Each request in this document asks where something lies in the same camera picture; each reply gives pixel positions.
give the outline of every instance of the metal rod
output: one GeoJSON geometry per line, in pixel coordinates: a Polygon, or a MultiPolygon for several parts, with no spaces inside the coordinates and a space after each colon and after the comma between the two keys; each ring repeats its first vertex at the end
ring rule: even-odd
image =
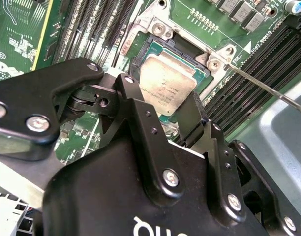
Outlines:
{"type": "Polygon", "coordinates": [[[235,66],[231,65],[231,64],[227,64],[231,69],[233,69],[234,71],[236,71],[238,74],[244,76],[246,79],[248,79],[249,81],[251,81],[252,83],[256,84],[257,86],[259,86],[260,88],[264,89],[265,91],[269,92],[270,94],[272,94],[273,96],[279,98],[280,100],[282,100],[283,102],[286,102],[288,105],[292,106],[293,108],[295,108],[296,110],[298,110],[301,113],[301,105],[298,104],[297,102],[295,102],[294,100],[290,99],[289,97],[281,94],[280,92],[272,89],[271,87],[267,86],[266,84],[262,83],[261,81],[257,80],[256,78],[252,77],[251,75],[245,73],[244,71],[236,68],[235,66]]]}

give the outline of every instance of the gray metal panel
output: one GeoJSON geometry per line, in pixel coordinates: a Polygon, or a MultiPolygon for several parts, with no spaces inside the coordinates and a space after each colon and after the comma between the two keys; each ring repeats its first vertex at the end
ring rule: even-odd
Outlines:
{"type": "MultiPolygon", "coordinates": [[[[301,81],[286,95],[301,104],[301,81]]],[[[235,139],[250,147],[301,215],[301,113],[276,101],[235,139]]]]}

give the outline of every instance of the hole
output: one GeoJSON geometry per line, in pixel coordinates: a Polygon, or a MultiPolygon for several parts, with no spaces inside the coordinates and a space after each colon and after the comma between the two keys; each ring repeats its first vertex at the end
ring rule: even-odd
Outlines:
{"type": "Polygon", "coordinates": [[[102,98],[100,101],[99,101],[99,104],[101,107],[107,107],[108,104],[109,104],[109,100],[107,98],[102,98]]]}
{"type": "Polygon", "coordinates": [[[15,207],[16,210],[25,210],[25,208],[26,208],[26,206],[20,205],[20,204],[17,204],[15,207]]]}
{"type": "Polygon", "coordinates": [[[157,131],[156,128],[152,128],[152,129],[151,129],[151,133],[152,133],[152,134],[158,134],[158,131],[157,131]]]}
{"type": "Polygon", "coordinates": [[[31,226],[32,226],[32,220],[28,220],[24,218],[19,226],[19,229],[28,231],[30,230],[31,226]]]}
{"type": "Polygon", "coordinates": [[[165,7],[167,5],[167,3],[165,0],[161,0],[161,1],[159,1],[158,5],[165,7]]]}
{"type": "Polygon", "coordinates": [[[276,13],[276,11],[273,9],[273,10],[271,10],[271,11],[269,12],[269,16],[274,16],[275,13],[276,13]]]}
{"type": "Polygon", "coordinates": [[[226,162],[225,166],[226,166],[226,168],[227,168],[228,170],[231,169],[231,165],[230,165],[228,162],[226,162]]]}
{"type": "Polygon", "coordinates": [[[145,114],[147,117],[151,117],[151,113],[149,111],[146,111],[145,114]]]}

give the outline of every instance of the motherboard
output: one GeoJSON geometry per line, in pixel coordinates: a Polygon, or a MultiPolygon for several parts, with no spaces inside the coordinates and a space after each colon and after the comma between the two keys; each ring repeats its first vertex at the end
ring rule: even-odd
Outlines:
{"type": "MultiPolygon", "coordinates": [[[[272,96],[230,63],[276,90],[301,72],[301,0],[0,0],[0,80],[86,57],[134,76],[167,138],[196,91],[229,136],[272,96]]],[[[98,114],[61,127],[68,164],[99,148],[98,114]]]]}

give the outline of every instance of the capacitor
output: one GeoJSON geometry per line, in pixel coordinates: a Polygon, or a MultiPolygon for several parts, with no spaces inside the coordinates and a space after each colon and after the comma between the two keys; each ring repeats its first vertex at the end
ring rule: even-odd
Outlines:
{"type": "Polygon", "coordinates": [[[285,11],[293,15],[300,15],[301,14],[301,1],[298,0],[288,0],[285,2],[284,5],[285,11]]]}

